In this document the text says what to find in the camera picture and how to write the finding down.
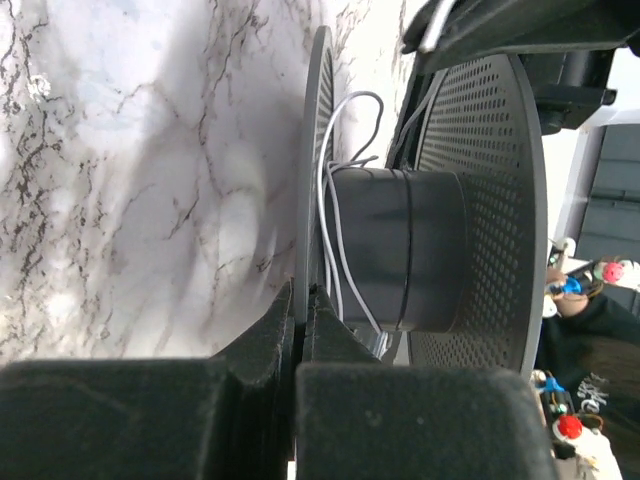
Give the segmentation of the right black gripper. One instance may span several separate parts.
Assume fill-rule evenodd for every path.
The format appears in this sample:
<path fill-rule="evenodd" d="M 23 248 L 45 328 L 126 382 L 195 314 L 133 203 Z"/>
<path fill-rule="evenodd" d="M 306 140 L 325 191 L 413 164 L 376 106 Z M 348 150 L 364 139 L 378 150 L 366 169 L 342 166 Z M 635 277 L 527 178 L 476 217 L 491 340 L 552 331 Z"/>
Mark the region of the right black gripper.
<path fill-rule="evenodd" d="M 426 71 L 523 54 L 541 133 L 553 135 L 614 103 L 611 49 L 638 36 L 637 1 L 428 1 L 409 24 L 402 52 L 416 54 Z"/>

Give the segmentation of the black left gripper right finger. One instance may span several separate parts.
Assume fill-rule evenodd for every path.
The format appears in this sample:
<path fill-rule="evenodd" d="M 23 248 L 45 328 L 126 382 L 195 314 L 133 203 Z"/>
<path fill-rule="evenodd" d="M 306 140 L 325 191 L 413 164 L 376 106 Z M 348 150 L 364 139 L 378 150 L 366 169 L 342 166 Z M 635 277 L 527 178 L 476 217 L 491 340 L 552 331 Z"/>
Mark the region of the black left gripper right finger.
<path fill-rule="evenodd" d="M 296 372 L 299 479 L 555 479 L 529 385 L 504 369 L 389 366 L 309 299 Z"/>

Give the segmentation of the black perforated cable spool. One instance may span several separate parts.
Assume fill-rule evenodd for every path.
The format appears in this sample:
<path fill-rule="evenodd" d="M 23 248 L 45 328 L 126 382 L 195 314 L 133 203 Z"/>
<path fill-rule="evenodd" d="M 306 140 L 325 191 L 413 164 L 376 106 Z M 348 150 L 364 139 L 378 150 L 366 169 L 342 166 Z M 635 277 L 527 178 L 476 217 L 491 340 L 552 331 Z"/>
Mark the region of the black perforated cable spool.
<path fill-rule="evenodd" d="M 404 168 L 335 171 L 331 31 L 313 41 L 297 173 L 294 309 L 309 291 L 359 331 L 403 332 L 409 360 L 528 376 L 543 310 L 547 205 L 533 92 L 520 59 L 444 69 L 401 150 Z"/>

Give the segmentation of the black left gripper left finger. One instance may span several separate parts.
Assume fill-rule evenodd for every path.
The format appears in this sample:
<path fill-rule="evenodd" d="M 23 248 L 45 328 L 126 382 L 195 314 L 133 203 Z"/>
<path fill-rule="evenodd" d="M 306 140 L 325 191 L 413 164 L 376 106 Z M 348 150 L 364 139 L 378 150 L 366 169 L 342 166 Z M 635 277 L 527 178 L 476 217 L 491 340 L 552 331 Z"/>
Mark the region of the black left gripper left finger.
<path fill-rule="evenodd" d="M 2 477 L 284 478 L 293 297 L 212 357 L 7 365 Z"/>

